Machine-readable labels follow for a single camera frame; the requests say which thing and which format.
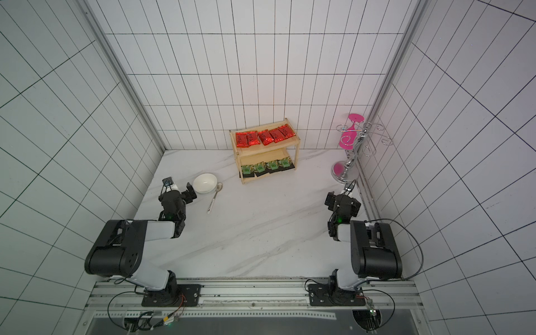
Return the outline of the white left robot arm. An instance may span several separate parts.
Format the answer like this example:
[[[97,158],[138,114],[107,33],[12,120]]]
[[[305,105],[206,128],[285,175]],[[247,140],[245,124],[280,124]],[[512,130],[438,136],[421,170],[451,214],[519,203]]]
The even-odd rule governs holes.
[[[180,191],[167,177],[158,200],[163,208],[157,220],[109,220],[85,260],[85,272],[121,280],[144,289],[143,307],[196,307],[198,284],[179,284],[175,273],[144,259],[145,244],[177,239],[185,228],[186,206],[197,198],[191,184]]]

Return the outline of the green tea bag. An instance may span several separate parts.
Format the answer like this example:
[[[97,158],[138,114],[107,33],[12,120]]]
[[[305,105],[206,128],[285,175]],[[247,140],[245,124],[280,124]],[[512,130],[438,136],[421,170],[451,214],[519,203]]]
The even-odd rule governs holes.
[[[266,162],[266,169],[269,173],[277,173],[281,171],[281,167],[279,165],[278,160],[268,161]]]
[[[255,166],[254,165],[243,165],[241,166],[241,175],[243,178],[254,178],[255,177]]]
[[[279,170],[281,171],[292,170],[295,168],[295,165],[292,159],[290,158],[290,156],[278,160],[278,164],[279,164]]]
[[[253,169],[256,177],[261,177],[269,173],[269,170],[267,169],[267,164],[264,161],[255,164],[253,166]]]

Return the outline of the red tea bag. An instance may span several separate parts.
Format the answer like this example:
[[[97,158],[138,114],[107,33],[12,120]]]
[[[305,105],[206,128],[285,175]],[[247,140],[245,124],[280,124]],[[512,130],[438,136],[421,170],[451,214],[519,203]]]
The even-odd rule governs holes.
[[[272,130],[269,130],[269,135],[272,137],[273,142],[275,143],[279,143],[286,139],[285,135],[281,132],[279,128],[274,128]]]
[[[247,132],[247,140],[248,140],[249,147],[253,147],[253,146],[261,144],[261,141],[258,137],[258,131]]]
[[[285,140],[295,136],[295,132],[293,131],[292,127],[289,124],[285,124],[283,126],[280,126],[278,129],[281,132],[281,134],[283,135]]]
[[[264,146],[268,146],[269,144],[272,144],[272,142],[274,142],[274,139],[269,130],[259,131],[258,138]]]
[[[237,148],[248,148],[250,146],[248,141],[248,133],[238,132],[235,134],[235,142]]]

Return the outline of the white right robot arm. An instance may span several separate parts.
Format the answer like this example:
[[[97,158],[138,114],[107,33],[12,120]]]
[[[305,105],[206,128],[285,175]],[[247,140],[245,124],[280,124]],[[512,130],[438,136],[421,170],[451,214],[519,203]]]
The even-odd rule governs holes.
[[[350,246],[350,266],[335,269],[326,283],[304,284],[313,307],[364,307],[369,299],[362,286],[372,281],[401,279],[403,265],[392,229],[382,221],[356,219],[361,203],[347,194],[329,192],[325,205],[332,212],[329,236]]]

